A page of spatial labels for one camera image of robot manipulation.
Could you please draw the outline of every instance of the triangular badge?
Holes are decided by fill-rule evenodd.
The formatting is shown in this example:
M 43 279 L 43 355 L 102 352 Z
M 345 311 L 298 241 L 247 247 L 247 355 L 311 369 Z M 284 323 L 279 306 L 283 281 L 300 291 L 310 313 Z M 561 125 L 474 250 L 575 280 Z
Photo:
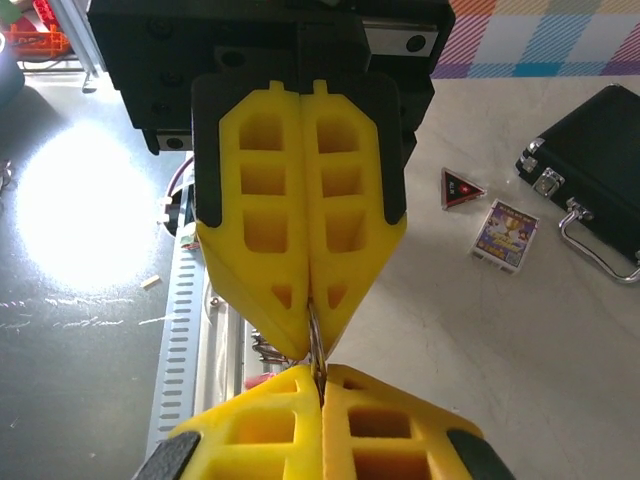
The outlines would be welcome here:
M 478 185 L 453 173 L 447 168 L 442 169 L 442 208 L 447 210 L 461 203 L 475 200 L 487 191 Z

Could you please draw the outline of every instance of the plaid fabric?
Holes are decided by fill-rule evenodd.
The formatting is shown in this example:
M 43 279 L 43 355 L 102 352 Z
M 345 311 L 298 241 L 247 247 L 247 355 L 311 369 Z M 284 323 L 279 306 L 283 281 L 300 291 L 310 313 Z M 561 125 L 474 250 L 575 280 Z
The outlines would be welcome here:
M 451 3 L 433 78 L 640 74 L 640 0 Z

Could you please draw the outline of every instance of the case handle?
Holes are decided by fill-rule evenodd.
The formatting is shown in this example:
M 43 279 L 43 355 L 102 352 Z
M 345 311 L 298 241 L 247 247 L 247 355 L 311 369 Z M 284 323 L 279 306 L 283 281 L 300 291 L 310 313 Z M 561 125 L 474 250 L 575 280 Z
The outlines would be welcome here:
M 617 282 L 625 283 L 625 284 L 639 282 L 640 268 L 638 268 L 635 272 L 633 272 L 631 275 L 627 277 L 619 275 L 597 253 L 595 253 L 593 250 L 583 245 L 582 243 L 580 243 L 579 241 L 577 241 L 575 238 L 571 237 L 567 233 L 567 228 L 569 227 L 569 225 L 571 225 L 576 220 L 578 221 L 593 220 L 593 214 L 589 210 L 584 208 L 582 205 L 578 204 L 574 199 L 570 199 L 567 202 L 567 206 L 569 207 L 569 210 L 568 210 L 569 214 L 566 217 L 564 217 L 559 224 L 560 235 L 562 235 L 563 240 L 566 241 L 573 248 L 580 251 L 581 253 L 589 257 L 591 260 L 596 262 L 598 266 L 602 268 L 602 270 L 604 270 L 607 274 L 613 277 Z

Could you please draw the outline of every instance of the gray floor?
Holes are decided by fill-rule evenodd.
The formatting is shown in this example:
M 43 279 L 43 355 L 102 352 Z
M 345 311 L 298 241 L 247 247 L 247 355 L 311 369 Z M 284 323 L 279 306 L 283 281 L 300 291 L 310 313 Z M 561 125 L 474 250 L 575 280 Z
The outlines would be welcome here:
M 0 478 L 130 478 L 144 458 L 172 239 L 119 95 L 29 79 L 0 111 Z

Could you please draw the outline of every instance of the yellow foam pad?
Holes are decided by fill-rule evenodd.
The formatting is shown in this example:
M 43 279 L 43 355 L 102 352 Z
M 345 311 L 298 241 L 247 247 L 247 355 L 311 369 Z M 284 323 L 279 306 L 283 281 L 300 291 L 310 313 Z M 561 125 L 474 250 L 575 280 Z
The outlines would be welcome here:
M 402 239 L 384 218 L 375 123 L 324 81 L 303 95 L 311 294 L 327 352 Z
M 324 480 L 471 480 L 447 437 L 473 423 L 358 370 L 330 365 L 322 409 Z
M 378 133 L 343 95 L 279 82 L 219 124 L 222 224 L 197 231 L 215 290 L 281 353 L 339 340 L 406 230 L 384 219 Z
M 197 223 L 216 292 L 289 358 L 309 351 L 300 99 L 273 82 L 220 121 L 222 224 Z
M 180 480 L 320 480 L 322 423 L 309 366 L 293 367 L 191 418 L 200 442 Z
M 471 480 L 447 437 L 473 423 L 362 372 L 330 365 L 322 409 L 309 366 L 193 417 L 180 480 Z

